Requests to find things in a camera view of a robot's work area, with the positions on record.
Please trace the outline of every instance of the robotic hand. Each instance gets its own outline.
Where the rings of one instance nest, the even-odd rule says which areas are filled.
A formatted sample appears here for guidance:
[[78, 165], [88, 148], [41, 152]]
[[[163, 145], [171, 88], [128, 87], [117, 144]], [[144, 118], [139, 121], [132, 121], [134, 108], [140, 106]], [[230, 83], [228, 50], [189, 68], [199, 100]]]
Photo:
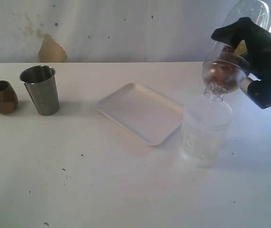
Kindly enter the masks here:
[[242, 91], [261, 109], [271, 106], [271, 33], [254, 24], [250, 18], [240, 18], [237, 22], [218, 28], [212, 39], [222, 42], [235, 50], [245, 41], [245, 53], [240, 56], [250, 64], [250, 71], [259, 80], [246, 78]]

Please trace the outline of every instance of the white table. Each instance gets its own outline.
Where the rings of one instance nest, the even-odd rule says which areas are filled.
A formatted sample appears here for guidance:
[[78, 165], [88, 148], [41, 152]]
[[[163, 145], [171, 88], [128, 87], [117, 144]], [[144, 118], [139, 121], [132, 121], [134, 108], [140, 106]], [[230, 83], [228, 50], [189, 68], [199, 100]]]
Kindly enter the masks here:
[[227, 95], [236, 117], [224, 151], [211, 169], [189, 169], [180, 131], [147, 146], [97, 103], [129, 82], [183, 103], [203, 92], [202, 63], [51, 64], [61, 102], [52, 116], [19, 81], [33, 65], [0, 64], [19, 98], [0, 114], [0, 228], [271, 227], [271, 108]]

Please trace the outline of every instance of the brown cup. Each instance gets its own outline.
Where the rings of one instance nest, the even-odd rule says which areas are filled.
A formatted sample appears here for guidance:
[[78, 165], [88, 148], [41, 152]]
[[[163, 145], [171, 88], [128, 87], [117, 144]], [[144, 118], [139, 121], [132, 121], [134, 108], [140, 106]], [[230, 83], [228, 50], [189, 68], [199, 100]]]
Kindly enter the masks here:
[[17, 103], [17, 95], [10, 83], [0, 81], [0, 113], [8, 114], [14, 112]]

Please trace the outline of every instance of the clear plastic cup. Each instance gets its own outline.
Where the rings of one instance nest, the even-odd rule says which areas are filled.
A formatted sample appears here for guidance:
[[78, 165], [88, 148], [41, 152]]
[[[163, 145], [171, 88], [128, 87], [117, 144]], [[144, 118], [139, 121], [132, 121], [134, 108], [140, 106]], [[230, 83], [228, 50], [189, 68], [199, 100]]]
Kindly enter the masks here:
[[204, 96], [189, 100], [184, 108], [182, 155], [196, 167], [210, 167], [217, 158], [233, 120], [226, 102]]

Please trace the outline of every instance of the plastic tray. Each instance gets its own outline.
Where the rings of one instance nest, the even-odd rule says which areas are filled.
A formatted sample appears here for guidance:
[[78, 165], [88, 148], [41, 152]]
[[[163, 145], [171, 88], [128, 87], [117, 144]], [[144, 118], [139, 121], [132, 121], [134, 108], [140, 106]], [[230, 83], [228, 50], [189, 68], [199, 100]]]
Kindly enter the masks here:
[[177, 130], [183, 117], [181, 106], [135, 83], [101, 100], [98, 110], [151, 146], [161, 144]]

